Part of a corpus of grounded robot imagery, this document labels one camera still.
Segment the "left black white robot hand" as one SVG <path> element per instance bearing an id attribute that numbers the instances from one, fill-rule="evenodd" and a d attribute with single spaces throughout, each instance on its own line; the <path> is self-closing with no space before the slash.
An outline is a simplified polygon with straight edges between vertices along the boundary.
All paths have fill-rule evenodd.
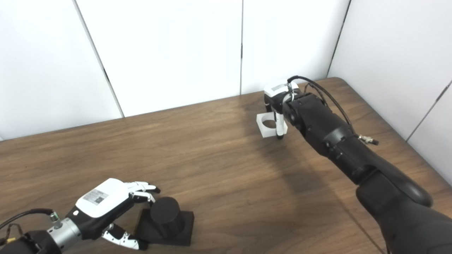
<path id="1" fill-rule="evenodd" d="M 147 182 L 109 178 L 80 197 L 66 217 L 77 227 L 81 240 L 103 238 L 113 244 L 144 251 L 148 244 L 114 222 L 135 204 L 153 205 L 160 189 Z"/>

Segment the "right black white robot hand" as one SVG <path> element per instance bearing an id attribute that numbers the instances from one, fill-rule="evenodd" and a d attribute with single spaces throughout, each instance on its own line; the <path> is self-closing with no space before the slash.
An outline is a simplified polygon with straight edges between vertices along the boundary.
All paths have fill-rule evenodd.
<path id="1" fill-rule="evenodd" d="M 279 140 L 283 139 L 287 132 L 283 105 L 287 101 L 294 100 L 295 96 L 300 93 L 299 86 L 295 82 L 288 83 L 286 80 L 273 81 L 264 87 L 265 109 L 267 113 L 270 113 L 270 119 L 275 122 L 275 134 Z"/>

